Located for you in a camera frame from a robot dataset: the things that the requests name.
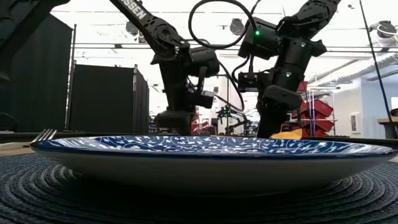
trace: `plate rim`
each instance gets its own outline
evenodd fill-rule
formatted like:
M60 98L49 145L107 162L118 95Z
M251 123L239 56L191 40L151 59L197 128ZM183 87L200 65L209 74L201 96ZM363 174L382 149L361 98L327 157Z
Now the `plate rim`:
M98 136L98 137L121 137L121 136ZM46 151L46 152L66 152L73 154L88 154L88 155L101 155L101 156L129 156L129 157L147 157L147 158L169 158L169 159L222 159L222 160L240 160L240 159L251 159L251 160L286 160L286 159L354 159L354 158L364 158L364 157L388 157L398 154L398 149L393 149L391 147L380 146L389 148L389 152L362 152L362 153L312 153L312 154L195 154L194 152L154 152L154 151L111 151L109 149L103 150L92 150L87 148L77 148L77 147L55 147L46 146L42 147L39 142L34 142L30 144L30 147L34 151Z

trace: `black partition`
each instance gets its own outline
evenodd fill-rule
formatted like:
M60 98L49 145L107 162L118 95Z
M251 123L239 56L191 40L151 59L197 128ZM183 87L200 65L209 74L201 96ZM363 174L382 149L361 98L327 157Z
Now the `black partition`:
M0 113L15 117L17 132L64 129L71 40L72 29L49 15L12 59Z
M97 133L147 133L148 84L138 69L76 65L70 127Z

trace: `plate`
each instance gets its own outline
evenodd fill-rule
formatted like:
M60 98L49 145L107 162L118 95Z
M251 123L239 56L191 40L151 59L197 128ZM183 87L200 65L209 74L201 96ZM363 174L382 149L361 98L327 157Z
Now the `plate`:
M348 142L209 136L109 136L35 142L72 170L167 192L261 194L357 174L398 150Z

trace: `woven placemat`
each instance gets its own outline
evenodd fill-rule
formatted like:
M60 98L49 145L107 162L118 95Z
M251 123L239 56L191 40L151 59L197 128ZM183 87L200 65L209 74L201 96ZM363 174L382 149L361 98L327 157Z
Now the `woven placemat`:
M398 223L398 164L258 198L189 198L93 180L38 154L0 158L0 223Z

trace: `white ceiling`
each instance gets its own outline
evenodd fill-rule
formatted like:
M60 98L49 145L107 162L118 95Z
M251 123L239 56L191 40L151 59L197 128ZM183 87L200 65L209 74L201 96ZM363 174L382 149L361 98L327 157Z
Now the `white ceiling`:
M143 0L144 7L154 15L163 18L176 27L178 33L189 39L187 29L188 13L194 4L199 0ZM306 0L262 0L256 9L254 16L260 17L272 23L278 23L286 15L295 14ZM240 0L248 9L256 0ZM323 29L314 39L322 39L328 47L356 47L367 44L366 31L363 29L364 22L359 8L359 1L342 0L338 13L330 24ZM368 24L381 20L391 20L398 24L396 16L396 0L363 0L364 10ZM232 42L234 36L229 28L223 30L222 26L228 26L232 18L240 18L245 21L247 18L241 10L225 2L211 2L200 7L197 11L204 12L197 14L193 20L193 27L199 38L208 39L212 44L226 44ZM77 24L76 42L81 44L115 44L115 43L136 43L133 37L125 30L127 19L121 14L110 1L107 0L71 0L68 4L56 7L52 14L61 21L73 27ZM236 56L237 50L219 51L220 60L227 66L228 70L240 64L243 60ZM92 65L120 65L133 67L138 64L143 75L151 84L162 84L161 76L157 66L150 66L149 62L153 56L151 49L77 49L76 59L78 63ZM311 59L306 71L306 78L316 74L329 71L349 61L348 56L363 56L363 54L348 53L326 53L319 58ZM255 70L263 70L272 67L275 59L269 61L256 60ZM218 85L216 79L206 81L209 89ZM155 113L164 110L167 105L165 96L157 93L151 88L151 109ZM248 108L253 108L256 96L247 94Z

